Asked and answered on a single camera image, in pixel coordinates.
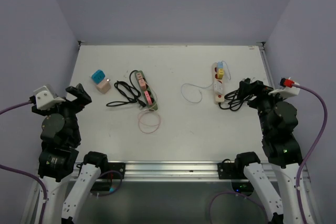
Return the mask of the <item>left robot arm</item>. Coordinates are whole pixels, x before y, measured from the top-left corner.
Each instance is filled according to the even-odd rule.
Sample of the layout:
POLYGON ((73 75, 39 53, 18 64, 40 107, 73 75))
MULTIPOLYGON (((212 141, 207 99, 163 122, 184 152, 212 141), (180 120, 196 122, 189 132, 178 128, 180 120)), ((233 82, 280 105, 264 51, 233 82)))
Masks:
POLYGON ((82 84, 69 86, 66 92, 75 99, 69 101, 56 95, 49 85, 35 90, 32 97, 32 112, 44 116, 38 159, 42 186, 35 223, 76 223, 95 180, 109 172, 107 156, 91 151, 85 156, 71 191, 66 192, 81 142, 77 113, 92 101, 82 84))

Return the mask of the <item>beige dual usb charger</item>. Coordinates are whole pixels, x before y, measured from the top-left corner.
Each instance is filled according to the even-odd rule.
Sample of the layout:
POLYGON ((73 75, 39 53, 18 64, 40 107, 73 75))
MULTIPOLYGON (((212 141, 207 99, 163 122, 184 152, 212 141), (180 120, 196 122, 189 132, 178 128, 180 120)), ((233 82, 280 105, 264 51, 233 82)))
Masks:
POLYGON ((136 74, 136 78, 139 82, 142 82, 144 79, 143 79, 143 76, 140 74, 140 73, 137 73, 136 74))

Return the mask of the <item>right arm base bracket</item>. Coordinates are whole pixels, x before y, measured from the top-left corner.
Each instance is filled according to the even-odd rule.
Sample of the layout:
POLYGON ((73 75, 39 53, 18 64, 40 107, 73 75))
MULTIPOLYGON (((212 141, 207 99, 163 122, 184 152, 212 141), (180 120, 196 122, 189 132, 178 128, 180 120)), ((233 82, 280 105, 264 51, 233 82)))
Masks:
POLYGON ((240 172, 235 163, 225 159, 217 163, 217 173, 220 180, 243 180, 247 179, 243 172, 240 172))

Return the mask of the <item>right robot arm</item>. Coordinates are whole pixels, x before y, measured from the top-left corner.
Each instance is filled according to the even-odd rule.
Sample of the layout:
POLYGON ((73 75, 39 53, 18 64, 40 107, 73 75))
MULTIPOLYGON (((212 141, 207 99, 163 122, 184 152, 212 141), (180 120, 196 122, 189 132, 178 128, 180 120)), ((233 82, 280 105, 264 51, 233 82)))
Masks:
POLYGON ((257 193, 268 223, 315 223, 302 171, 305 164, 300 146, 293 135, 298 125, 297 109, 286 101, 298 95, 300 85, 283 78, 282 89, 273 89, 261 81, 239 83, 239 99, 253 97, 247 104, 258 112, 262 147, 275 174, 275 189, 265 175, 254 152, 236 156, 234 172, 247 178, 257 193))

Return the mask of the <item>salmon usb charger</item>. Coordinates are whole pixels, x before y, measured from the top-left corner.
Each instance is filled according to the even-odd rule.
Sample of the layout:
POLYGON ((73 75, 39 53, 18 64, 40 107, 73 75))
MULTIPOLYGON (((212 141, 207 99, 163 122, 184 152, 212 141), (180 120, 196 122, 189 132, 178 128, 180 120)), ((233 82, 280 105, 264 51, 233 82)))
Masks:
POLYGON ((145 91, 148 88, 147 83, 144 79, 139 80, 139 86, 142 91, 145 91))

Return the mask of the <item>blue plug adapter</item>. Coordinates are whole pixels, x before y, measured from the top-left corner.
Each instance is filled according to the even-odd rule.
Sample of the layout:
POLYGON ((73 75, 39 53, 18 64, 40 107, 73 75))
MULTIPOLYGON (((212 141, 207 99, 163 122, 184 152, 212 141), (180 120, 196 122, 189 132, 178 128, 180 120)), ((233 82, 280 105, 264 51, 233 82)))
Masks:
POLYGON ((98 69, 96 72, 94 72, 91 75, 91 79, 93 80, 93 82, 95 84, 99 84, 101 83, 104 79, 105 79, 106 75, 104 74, 104 72, 100 69, 98 69))

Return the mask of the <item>green power strip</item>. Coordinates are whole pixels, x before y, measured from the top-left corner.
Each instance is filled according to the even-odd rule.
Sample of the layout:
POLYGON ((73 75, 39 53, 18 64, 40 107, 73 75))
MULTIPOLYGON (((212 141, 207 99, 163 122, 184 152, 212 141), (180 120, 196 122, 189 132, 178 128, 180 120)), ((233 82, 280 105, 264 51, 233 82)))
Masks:
POLYGON ((157 100, 154 97, 154 92, 151 90, 143 71, 136 71, 134 76, 137 79, 146 107, 150 111, 157 111, 158 110, 157 100))

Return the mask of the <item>pink plug adapter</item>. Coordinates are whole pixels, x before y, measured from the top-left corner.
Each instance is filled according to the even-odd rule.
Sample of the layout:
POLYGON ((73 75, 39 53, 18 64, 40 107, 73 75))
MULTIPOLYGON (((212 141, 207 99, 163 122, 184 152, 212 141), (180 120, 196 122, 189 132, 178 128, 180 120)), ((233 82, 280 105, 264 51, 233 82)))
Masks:
POLYGON ((148 105, 152 105, 153 102, 152 102, 152 98, 151 98, 150 92, 149 91, 144 91, 144 95, 145 95, 147 104, 148 105))

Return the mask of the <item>beige cube socket adapter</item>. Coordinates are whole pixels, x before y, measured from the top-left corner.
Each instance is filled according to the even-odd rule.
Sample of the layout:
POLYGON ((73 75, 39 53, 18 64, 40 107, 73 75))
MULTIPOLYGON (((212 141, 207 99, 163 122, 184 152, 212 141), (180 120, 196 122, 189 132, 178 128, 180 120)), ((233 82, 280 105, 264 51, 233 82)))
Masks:
POLYGON ((101 82, 96 84, 96 88, 100 93, 106 94, 111 89, 110 80, 108 78, 104 78, 101 82))

